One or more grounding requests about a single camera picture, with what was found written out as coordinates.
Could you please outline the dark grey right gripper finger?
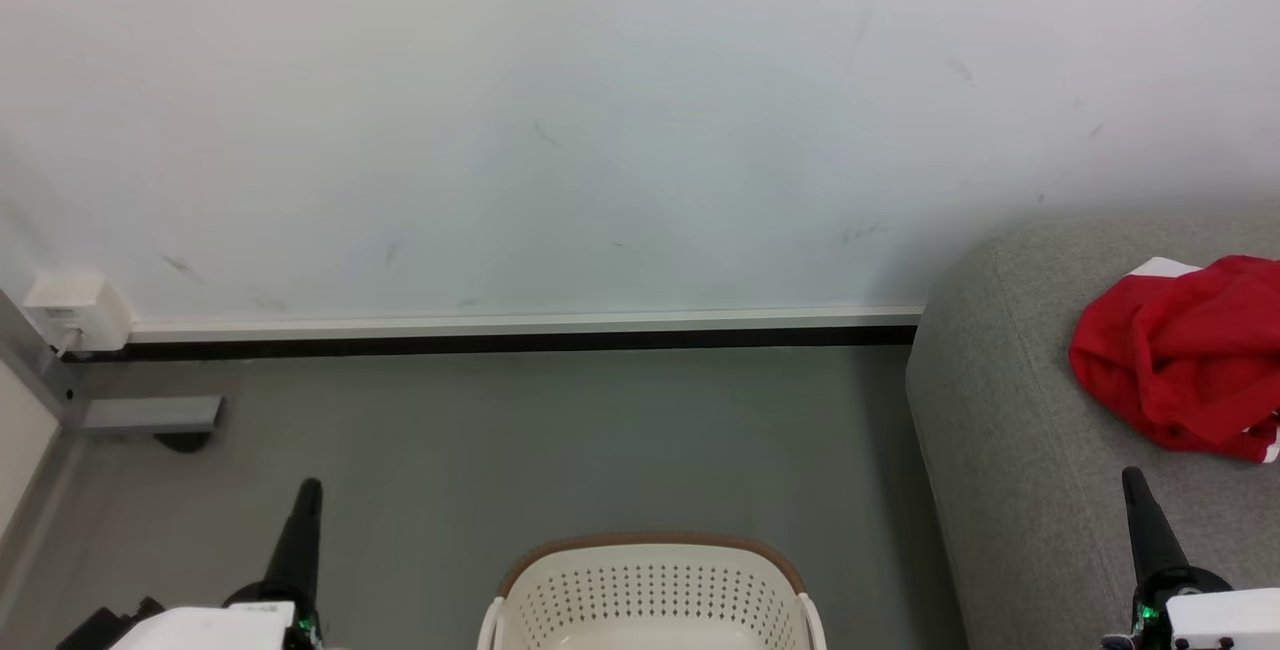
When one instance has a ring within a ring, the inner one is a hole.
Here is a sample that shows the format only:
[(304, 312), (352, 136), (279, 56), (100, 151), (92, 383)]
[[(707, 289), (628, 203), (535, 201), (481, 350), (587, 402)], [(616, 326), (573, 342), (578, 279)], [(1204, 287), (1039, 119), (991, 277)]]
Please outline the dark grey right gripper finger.
[(1121, 486), (1137, 590), (1152, 591), (1184, 576), (1190, 563), (1142, 470), (1125, 467)]

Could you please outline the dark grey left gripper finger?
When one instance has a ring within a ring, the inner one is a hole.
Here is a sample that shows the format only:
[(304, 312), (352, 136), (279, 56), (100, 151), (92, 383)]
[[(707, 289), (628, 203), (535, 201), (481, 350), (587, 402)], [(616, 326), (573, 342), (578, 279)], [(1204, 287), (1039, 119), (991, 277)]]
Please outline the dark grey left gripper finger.
[(317, 596), (323, 482), (301, 482), (293, 507), (271, 554), (262, 582), (273, 592), (314, 609)]

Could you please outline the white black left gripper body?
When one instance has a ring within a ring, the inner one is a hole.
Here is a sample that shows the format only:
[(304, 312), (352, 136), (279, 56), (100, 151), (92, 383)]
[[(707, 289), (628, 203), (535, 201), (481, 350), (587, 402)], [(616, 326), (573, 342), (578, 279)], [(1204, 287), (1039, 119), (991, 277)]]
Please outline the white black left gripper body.
[(137, 621), (110, 649), (321, 649), (314, 598), (279, 580), (248, 583), (221, 606), (178, 606)]

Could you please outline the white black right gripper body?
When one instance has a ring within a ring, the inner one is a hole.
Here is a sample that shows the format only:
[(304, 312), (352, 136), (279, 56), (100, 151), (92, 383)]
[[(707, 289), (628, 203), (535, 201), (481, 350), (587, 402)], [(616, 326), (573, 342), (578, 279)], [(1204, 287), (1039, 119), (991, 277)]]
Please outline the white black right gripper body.
[(1133, 627), (1103, 649), (1277, 649), (1279, 590), (1234, 590), (1201, 568), (1157, 571), (1138, 583)]

